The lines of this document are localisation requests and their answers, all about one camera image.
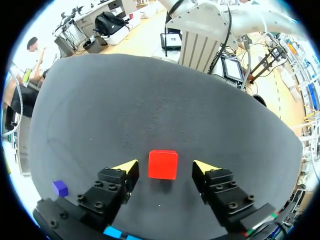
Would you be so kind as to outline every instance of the dark gray mat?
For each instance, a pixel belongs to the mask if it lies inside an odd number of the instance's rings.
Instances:
[[[230,169],[258,208],[279,210],[302,154],[294,133],[249,95],[180,65],[121,54],[57,61],[30,131],[31,175],[42,198],[55,199],[52,181],[63,180],[76,204],[102,168],[138,159],[139,181],[113,226],[156,240],[226,233],[196,190],[193,160]],[[178,152],[172,184],[148,178],[152,149]]]

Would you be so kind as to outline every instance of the purple cube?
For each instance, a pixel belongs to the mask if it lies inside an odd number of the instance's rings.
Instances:
[[[52,183],[55,194],[60,197],[68,196],[68,188],[63,181],[54,181]]]

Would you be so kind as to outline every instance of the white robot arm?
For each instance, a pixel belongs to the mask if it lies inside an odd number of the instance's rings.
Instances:
[[[159,0],[169,12],[177,0]],[[229,6],[232,24],[227,45],[237,49],[237,38],[254,32],[278,32],[303,36],[294,19],[261,5]],[[167,28],[182,30],[179,64],[207,73],[229,28],[228,6],[210,1],[184,0],[171,14]]]

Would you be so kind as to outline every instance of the black bolt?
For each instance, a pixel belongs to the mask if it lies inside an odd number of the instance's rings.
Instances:
[[[94,186],[100,188],[100,187],[103,186],[103,184],[102,184],[101,181],[95,181],[95,182],[94,182]]]
[[[58,227],[58,223],[55,220],[51,220],[49,225],[52,229],[56,229]]]
[[[217,190],[221,190],[221,189],[223,189],[224,187],[222,186],[222,185],[217,185],[217,186],[215,186],[215,189],[217,189]]]
[[[77,197],[79,202],[82,202],[83,200],[85,200],[85,196],[83,194],[79,194]]]
[[[248,198],[249,201],[253,201],[255,199],[255,196],[249,195],[247,198]]]
[[[66,211],[60,212],[59,213],[59,218],[61,219],[66,219],[68,217],[68,214]]]
[[[110,190],[110,191],[115,191],[115,190],[117,190],[117,189],[118,189],[118,187],[117,187],[115,184],[111,183],[111,184],[109,185],[109,190]]]
[[[236,209],[237,207],[238,207],[238,204],[236,202],[233,201],[233,202],[229,203],[229,208],[230,209]]]
[[[100,201],[97,201],[97,202],[95,203],[95,205],[94,205],[94,207],[95,207],[96,209],[102,209],[103,206],[104,206],[104,204],[103,204],[102,202],[100,202]]]

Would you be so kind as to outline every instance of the wooden floor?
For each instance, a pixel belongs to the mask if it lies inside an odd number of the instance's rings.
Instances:
[[[122,42],[118,45],[107,46],[101,53],[151,57],[160,44],[160,34],[164,32],[165,19],[165,11],[157,13],[152,18],[141,19],[141,24],[134,28]],[[252,66],[257,65],[259,62],[258,56],[263,58],[265,53],[266,48],[264,46],[252,46]],[[248,64],[247,58],[247,56],[244,56],[242,60],[243,66]],[[293,98],[277,70],[274,70],[267,77],[258,78],[255,84],[247,84],[247,86],[249,86],[247,88],[248,94],[260,95],[265,100],[268,109],[289,127],[304,123],[305,110],[303,100],[295,100]],[[301,129],[295,129],[294,133],[297,137],[301,137]]]

